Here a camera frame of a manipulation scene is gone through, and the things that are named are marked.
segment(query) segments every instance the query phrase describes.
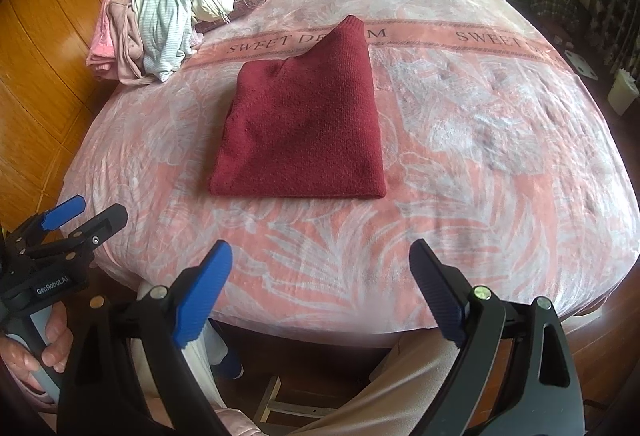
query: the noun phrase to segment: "beige pants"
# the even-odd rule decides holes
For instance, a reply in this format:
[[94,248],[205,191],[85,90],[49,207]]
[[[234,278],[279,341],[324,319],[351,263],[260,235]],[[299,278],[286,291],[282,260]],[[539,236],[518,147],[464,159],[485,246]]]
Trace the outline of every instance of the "beige pants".
[[340,409],[295,434],[408,435],[431,404],[458,356],[439,330],[404,334],[373,372],[373,381]]

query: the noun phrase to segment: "plaid shirt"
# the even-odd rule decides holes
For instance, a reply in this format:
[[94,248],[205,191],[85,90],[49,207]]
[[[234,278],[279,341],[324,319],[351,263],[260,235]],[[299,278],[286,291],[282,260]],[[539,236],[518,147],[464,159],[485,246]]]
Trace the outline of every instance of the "plaid shirt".
[[580,9],[576,0],[531,0],[531,10],[536,15],[552,18],[569,33],[580,28]]

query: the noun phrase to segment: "bed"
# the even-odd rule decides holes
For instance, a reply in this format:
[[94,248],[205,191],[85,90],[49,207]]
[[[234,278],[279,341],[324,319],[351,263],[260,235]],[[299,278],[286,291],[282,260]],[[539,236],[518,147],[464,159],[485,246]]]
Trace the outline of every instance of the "bed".
[[[242,64],[300,53],[349,14],[366,23],[386,197],[210,196]],[[609,294],[639,253],[638,203],[603,116],[504,0],[269,0],[208,32],[166,83],[119,87],[59,201],[75,194],[89,214],[127,207],[96,250],[120,282],[169,285],[225,239],[234,268],[213,318],[334,343],[435,326],[408,269],[418,238],[472,284],[544,294],[560,315]]]

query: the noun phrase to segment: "blue gripper pad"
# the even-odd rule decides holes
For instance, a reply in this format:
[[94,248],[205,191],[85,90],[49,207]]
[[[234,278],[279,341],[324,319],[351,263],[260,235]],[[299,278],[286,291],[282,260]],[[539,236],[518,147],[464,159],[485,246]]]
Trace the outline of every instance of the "blue gripper pad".
[[[461,303],[461,299],[471,290],[471,286],[460,270],[444,266],[423,239],[415,241],[409,249],[409,269],[442,336],[461,348],[466,342],[465,304]],[[455,285],[459,285],[459,295],[453,288]]]
[[76,195],[73,198],[69,198],[64,203],[60,203],[55,209],[46,212],[40,226],[44,231],[48,232],[60,228],[66,222],[82,214],[85,206],[82,196]]
[[175,311],[174,342],[180,349],[200,335],[229,277],[232,263],[233,254],[226,241],[217,241],[200,263],[200,273]]

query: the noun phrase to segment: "human hand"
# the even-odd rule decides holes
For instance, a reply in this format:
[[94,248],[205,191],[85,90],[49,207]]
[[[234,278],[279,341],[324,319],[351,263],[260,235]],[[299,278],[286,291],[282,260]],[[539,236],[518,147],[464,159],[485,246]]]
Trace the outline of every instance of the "human hand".
[[[66,326],[66,308],[62,302],[56,302],[53,305],[44,333],[50,345],[42,352],[42,361],[46,366],[53,366],[57,372],[63,372],[74,336]],[[31,375],[31,371],[37,371],[40,364],[23,345],[8,337],[0,336],[0,356],[19,380],[34,389],[42,390],[40,384]]]

